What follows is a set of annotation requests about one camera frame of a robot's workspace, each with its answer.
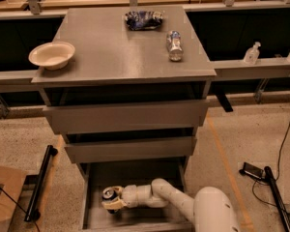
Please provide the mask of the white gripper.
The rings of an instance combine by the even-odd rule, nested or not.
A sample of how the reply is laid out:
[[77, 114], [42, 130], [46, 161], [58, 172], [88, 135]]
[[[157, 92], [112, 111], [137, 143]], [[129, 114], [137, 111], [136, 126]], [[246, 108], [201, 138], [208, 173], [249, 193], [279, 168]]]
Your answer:
[[120, 210], [126, 206], [128, 208], [147, 206], [152, 196], [150, 185], [129, 185], [125, 188], [116, 186], [113, 189], [117, 194], [122, 193], [122, 200], [115, 200], [111, 202], [103, 201], [101, 204], [106, 210]]

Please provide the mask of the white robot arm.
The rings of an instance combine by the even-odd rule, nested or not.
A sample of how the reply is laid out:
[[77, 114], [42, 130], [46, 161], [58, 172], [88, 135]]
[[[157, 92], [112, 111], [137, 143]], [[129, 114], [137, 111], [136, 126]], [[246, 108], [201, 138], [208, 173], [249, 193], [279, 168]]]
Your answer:
[[108, 212], [136, 207], [164, 208], [172, 204], [196, 232], [241, 232], [230, 199], [214, 187], [204, 187], [190, 197], [166, 180], [156, 178], [150, 185], [105, 188], [101, 199]]

